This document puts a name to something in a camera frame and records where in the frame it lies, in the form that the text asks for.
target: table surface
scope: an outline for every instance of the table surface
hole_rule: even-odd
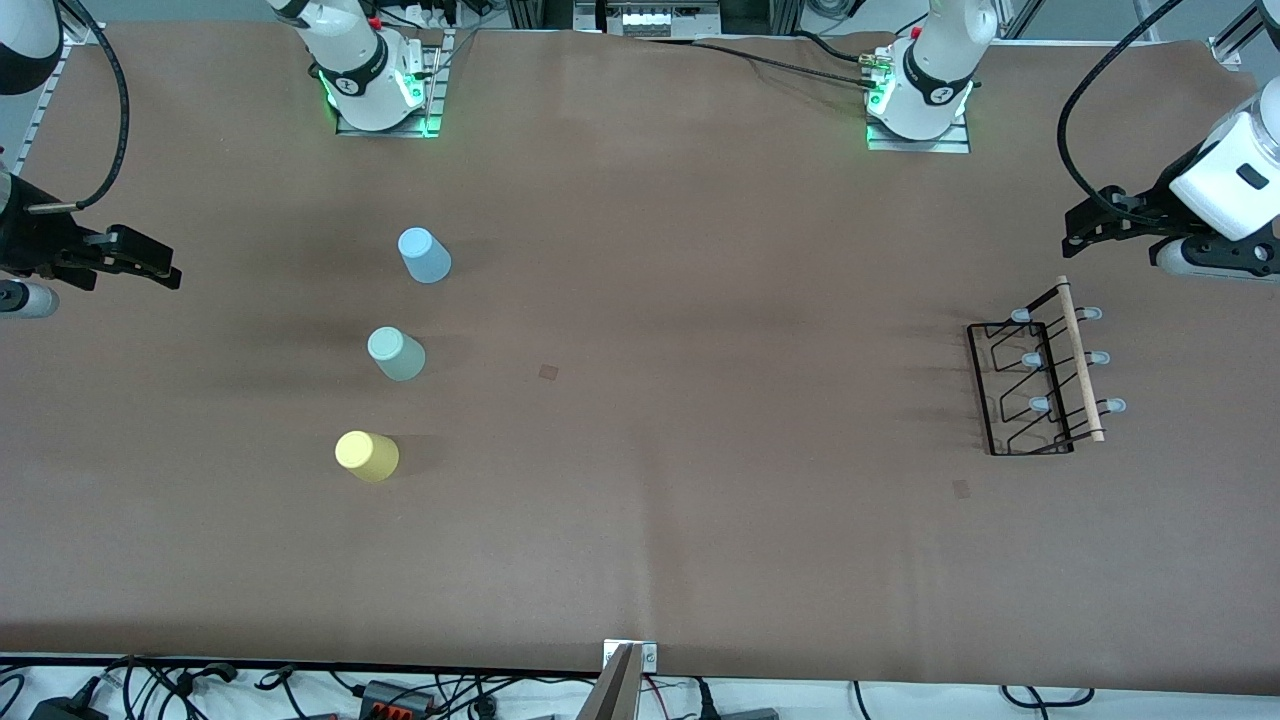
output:
[[[0,327],[5,650],[590,669],[632,637],[667,674],[1280,691],[1280,305],[1143,241],[1060,258],[1053,128],[1102,49],[992,49],[974,152],[941,156],[867,151],[847,86],[695,47],[485,32],[406,141],[333,137],[287,27],[113,37],[133,135],[82,223],[186,278]],[[1134,49],[1079,164],[1147,187],[1251,88]],[[26,177],[87,193],[114,132],[77,51]],[[396,254],[413,224],[439,284]],[[964,325],[1061,273],[1130,411],[989,457]],[[384,324],[422,377],[374,366]],[[401,471],[337,466],[349,429]]]

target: yellow cup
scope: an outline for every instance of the yellow cup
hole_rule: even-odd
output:
[[[351,430],[338,438],[333,455],[352,475],[370,483],[380,483],[392,477],[399,464],[396,441],[362,430]]]

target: light blue cup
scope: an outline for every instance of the light blue cup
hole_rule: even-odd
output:
[[[397,245],[408,274],[420,283],[440,282],[453,266],[449,251],[424,228],[408,228],[402,232]]]
[[[426,365],[426,350],[392,327],[378,328],[369,336],[369,356],[398,383],[413,379]]]

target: red wire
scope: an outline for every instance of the red wire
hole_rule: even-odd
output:
[[[667,703],[666,703],[666,701],[662,700],[662,691],[658,689],[658,683],[653,682],[653,676],[652,675],[645,675],[644,679],[645,679],[646,683],[649,683],[649,687],[653,688],[653,697],[655,697],[658,700],[658,707],[662,708],[662,717],[663,717],[663,720],[671,720],[671,714],[667,712]]]

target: black wire rack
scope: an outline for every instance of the black wire rack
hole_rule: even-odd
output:
[[[1057,316],[1037,319],[1053,310]],[[1066,455],[1080,441],[1106,439],[1101,418],[1123,413],[1126,404],[1119,397],[1098,400],[1093,391],[1089,369],[1110,364],[1111,355],[1084,350],[1080,324],[1101,319],[1100,307],[1076,306],[1071,283],[1059,277],[1007,320],[968,325],[987,452]]]

